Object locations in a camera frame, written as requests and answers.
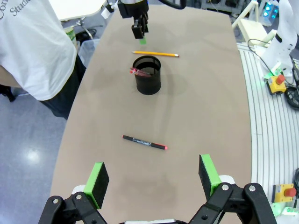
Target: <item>black marker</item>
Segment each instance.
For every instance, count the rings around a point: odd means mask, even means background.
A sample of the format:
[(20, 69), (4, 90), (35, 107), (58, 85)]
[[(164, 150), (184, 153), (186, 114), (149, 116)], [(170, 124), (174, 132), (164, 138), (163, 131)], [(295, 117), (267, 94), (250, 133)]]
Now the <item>black marker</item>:
[(143, 144), (143, 145), (146, 145), (146, 146), (151, 146), (151, 147), (154, 147), (154, 148), (159, 148), (159, 149), (163, 149), (163, 150), (168, 149), (168, 147), (165, 146), (165, 145), (152, 143), (152, 142), (149, 142), (149, 141), (143, 141), (143, 140), (132, 138), (132, 137), (129, 137), (129, 136), (126, 136), (126, 135), (123, 135), (122, 138), (126, 139), (126, 140), (129, 140), (129, 141), (137, 142), (139, 144)]

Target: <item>marker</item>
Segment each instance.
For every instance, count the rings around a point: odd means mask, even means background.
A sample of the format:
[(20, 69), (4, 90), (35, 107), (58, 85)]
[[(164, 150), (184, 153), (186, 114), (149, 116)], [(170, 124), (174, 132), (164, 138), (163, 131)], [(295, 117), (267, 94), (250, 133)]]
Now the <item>marker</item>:
[(134, 74), (134, 75), (137, 75), (137, 76), (151, 77), (151, 74), (149, 74), (148, 72), (141, 71), (141, 70), (136, 69), (136, 68), (130, 68), (130, 73)]
[(159, 149), (163, 149), (163, 150), (168, 149), (168, 147), (165, 146), (165, 145), (152, 143), (152, 142), (149, 142), (149, 141), (143, 141), (143, 140), (136, 139), (136, 138), (133, 138), (133, 137), (129, 137), (129, 136), (126, 136), (126, 135), (123, 135), (122, 138), (126, 139), (126, 140), (129, 140), (129, 141), (137, 142), (139, 144), (143, 144), (143, 145), (146, 145), (146, 146), (151, 146), (151, 147), (154, 147), (154, 148), (159, 148)]

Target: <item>white t-shirt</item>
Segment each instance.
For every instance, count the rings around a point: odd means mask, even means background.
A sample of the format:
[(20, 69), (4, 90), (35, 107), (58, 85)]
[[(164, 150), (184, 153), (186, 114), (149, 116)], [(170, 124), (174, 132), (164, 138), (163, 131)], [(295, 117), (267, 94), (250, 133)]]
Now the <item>white t-shirt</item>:
[(34, 98), (57, 95), (76, 56), (48, 0), (0, 0), (0, 65)]

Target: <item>white device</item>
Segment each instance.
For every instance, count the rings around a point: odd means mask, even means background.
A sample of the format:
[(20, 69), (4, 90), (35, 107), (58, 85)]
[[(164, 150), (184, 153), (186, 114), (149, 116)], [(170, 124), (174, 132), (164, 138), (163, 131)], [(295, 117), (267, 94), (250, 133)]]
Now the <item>white device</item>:
[(262, 55), (270, 69), (277, 65), (283, 70), (287, 81), (292, 81), (291, 51), (297, 43), (299, 34), (299, 0), (279, 1), (279, 25), (271, 45)]

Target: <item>black pen cup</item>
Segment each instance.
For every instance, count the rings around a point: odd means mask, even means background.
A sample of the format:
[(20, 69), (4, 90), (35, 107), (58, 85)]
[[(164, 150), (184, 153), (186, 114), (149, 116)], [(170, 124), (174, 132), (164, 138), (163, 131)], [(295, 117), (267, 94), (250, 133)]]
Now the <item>black pen cup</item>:
[(142, 56), (133, 63), (133, 68), (149, 73), (150, 77), (135, 75), (137, 90), (144, 95), (153, 95), (161, 88), (161, 63), (153, 56)]

